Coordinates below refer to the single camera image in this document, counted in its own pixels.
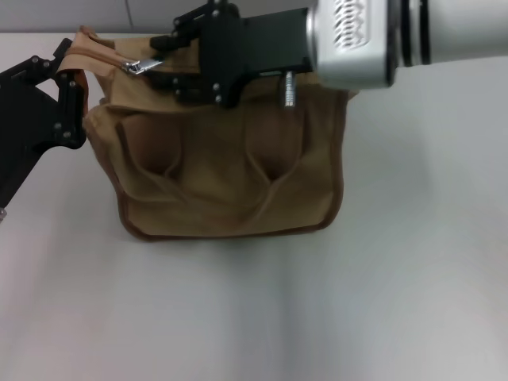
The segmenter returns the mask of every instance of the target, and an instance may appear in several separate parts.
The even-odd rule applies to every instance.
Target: white table
[[[0,35],[0,70],[63,37]],[[507,72],[358,96],[339,218],[300,237],[141,243],[90,146],[50,151],[0,226],[0,380],[508,379]]]

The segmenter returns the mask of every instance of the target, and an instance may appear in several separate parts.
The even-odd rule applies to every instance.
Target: canvas bag
[[[184,106],[120,69],[156,54],[149,37],[76,34],[59,72],[90,71],[105,94],[83,124],[117,193],[121,222],[147,241],[308,233],[332,223],[343,195],[350,94],[297,75],[294,109],[278,78],[250,83],[238,107]],[[157,71],[199,73],[198,46]],[[84,75],[76,81],[87,88]]]

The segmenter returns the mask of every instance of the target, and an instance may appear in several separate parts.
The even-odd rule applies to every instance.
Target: metal zipper pull
[[[121,68],[129,74],[139,75],[148,70],[152,70],[163,63],[162,59],[147,58],[146,60],[136,62],[124,62]]]

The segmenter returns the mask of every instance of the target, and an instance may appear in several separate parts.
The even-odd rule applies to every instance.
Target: black bracket
[[[0,209],[5,208],[42,155],[53,147],[81,148],[84,89],[75,71],[56,76],[72,41],[65,39],[54,60],[34,56],[0,73]],[[48,79],[58,101],[36,86]]]
[[[227,0],[208,3],[174,20],[170,36],[153,37],[151,46],[164,54],[199,38],[201,75],[147,71],[152,85],[175,91],[181,102],[234,107],[244,87],[262,76],[312,71],[307,48],[308,9],[240,18]]]

